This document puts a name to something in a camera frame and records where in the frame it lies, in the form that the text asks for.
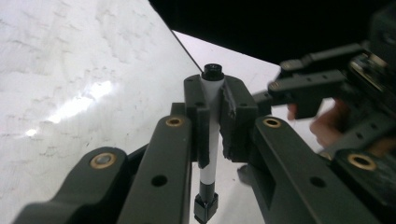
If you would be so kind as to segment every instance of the white table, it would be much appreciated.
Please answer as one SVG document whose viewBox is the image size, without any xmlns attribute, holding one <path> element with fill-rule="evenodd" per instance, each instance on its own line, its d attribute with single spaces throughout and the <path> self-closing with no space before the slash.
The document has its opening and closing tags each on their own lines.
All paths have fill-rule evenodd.
<svg viewBox="0 0 396 224">
<path fill-rule="evenodd" d="M 278 70 L 177 36 L 199 66 L 220 63 L 252 92 L 265 89 Z M 145 145 L 171 103 L 183 101 L 183 79 L 198 73 L 146 0 L 3 1 L 0 223 L 12 222 L 28 203 L 49 200 L 87 152 L 107 146 L 131 153 Z M 285 113 L 280 107 L 274 114 Z M 292 124 L 318 147 L 306 123 Z M 219 210 L 210 223 L 262 222 L 251 188 L 238 181 L 239 166 L 219 156 Z M 192 197 L 199 183 L 193 167 Z"/>
</svg>

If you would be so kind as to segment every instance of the dark floor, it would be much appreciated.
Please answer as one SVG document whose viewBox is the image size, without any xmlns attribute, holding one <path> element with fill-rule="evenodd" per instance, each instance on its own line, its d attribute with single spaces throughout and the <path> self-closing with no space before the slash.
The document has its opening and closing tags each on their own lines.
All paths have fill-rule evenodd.
<svg viewBox="0 0 396 224">
<path fill-rule="evenodd" d="M 271 63 L 361 42 L 389 0 L 150 0 L 183 34 Z"/>
</svg>

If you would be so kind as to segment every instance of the white marble surface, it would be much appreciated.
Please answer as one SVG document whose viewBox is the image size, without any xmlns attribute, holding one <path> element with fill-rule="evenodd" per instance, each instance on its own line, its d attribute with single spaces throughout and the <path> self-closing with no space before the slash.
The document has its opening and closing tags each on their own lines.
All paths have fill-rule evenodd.
<svg viewBox="0 0 396 224">
<path fill-rule="evenodd" d="M 177 36 L 201 67 L 220 63 L 251 92 L 265 89 L 278 70 Z M 147 0 L 3 0 L 0 223 L 27 203 L 50 199 L 87 152 L 109 146 L 130 153 L 145 145 L 171 103 L 183 101 L 182 80 L 197 73 Z M 274 115 L 284 119 L 285 107 Z M 315 148 L 308 122 L 291 124 Z M 218 160 L 219 210 L 210 223 L 262 223 L 251 188 L 238 181 L 240 164 Z M 199 183 L 193 167 L 192 197 Z"/>
</svg>

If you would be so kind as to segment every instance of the black cap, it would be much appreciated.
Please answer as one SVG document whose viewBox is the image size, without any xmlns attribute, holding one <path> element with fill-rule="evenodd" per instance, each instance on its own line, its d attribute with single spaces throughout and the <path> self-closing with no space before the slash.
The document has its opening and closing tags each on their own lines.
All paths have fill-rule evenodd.
<svg viewBox="0 0 396 224">
<path fill-rule="evenodd" d="M 224 74 L 221 72 L 221 65 L 216 63 L 209 63 L 205 65 L 204 72 L 201 77 L 206 81 L 220 81 L 224 79 Z"/>
</svg>

